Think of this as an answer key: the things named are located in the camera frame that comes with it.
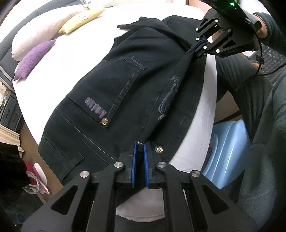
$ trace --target gray headboard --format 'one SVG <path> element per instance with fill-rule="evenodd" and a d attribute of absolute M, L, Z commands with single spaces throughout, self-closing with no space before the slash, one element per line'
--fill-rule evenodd
<path fill-rule="evenodd" d="M 24 26 L 26 23 L 31 21 L 33 18 L 56 8 L 82 4 L 80 0 L 52 0 L 47 4 L 41 6 L 29 16 L 27 16 L 23 21 L 21 21 L 10 33 L 4 38 L 0 43 L 0 81 L 2 81 L 9 89 L 14 91 L 12 80 L 14 77 L 14 71 L 19 63 L 12 58 L 12 41 L 17 32 Z"/>

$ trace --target purple pillow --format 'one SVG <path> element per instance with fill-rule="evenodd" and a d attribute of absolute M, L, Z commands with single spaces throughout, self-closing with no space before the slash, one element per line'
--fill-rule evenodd
<path fill-rule="evenodd" d="M 20 78 L 26 78 L 37 63 L 44 57 L 44 55 L 51 49 L 55 40 L 42 42 L 34 47 L 27 55 L 20 61 L 18 69 L 14 76 L 14 81 Z"/>

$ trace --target yellow pillow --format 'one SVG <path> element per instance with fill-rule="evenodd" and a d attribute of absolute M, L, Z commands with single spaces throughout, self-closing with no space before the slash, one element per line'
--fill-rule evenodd
<path fill-rule="evenodd" d="M 59 30 L 59 33 L 70 33 L 74 31 L 80 26 L 100 16 L 104 10 L 105 8 L 97 10 L 86 10 L 73 16 L 62 26 L 62 28 Z"/>

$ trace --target hand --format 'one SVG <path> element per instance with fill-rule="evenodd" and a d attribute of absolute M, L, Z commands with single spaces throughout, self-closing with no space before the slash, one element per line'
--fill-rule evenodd
<path fill-rule="evenodd" d="M 264 21 L 262 20 L 262 18 L 260 18 L 259 16 L 257 16 L 257 15 L 253 15 L 255 18 L 257 18 L 260 22 L 261 22 L 261 24 L 262 24 L 262 28 L 260 28 L 257 32 L 256 32 L 256 34 L 257 34 L 257 36 L 259 37 L 259 38 L 265 38 L 266 36 L 267 36 L 267 27 L 266 27 L 266 25 L 265 25 L 265 23 L 264 23 Z"/>

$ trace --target person's arm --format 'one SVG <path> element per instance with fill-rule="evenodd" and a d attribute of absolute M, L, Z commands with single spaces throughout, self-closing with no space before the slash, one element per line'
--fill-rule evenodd
<path fill-rule="evenodd" d="M 253 14 L 261 22 L 262 28 L 257 32 L 264 45 L 286 56 L 286 40 L 274 19 L 266 13 Z"/>

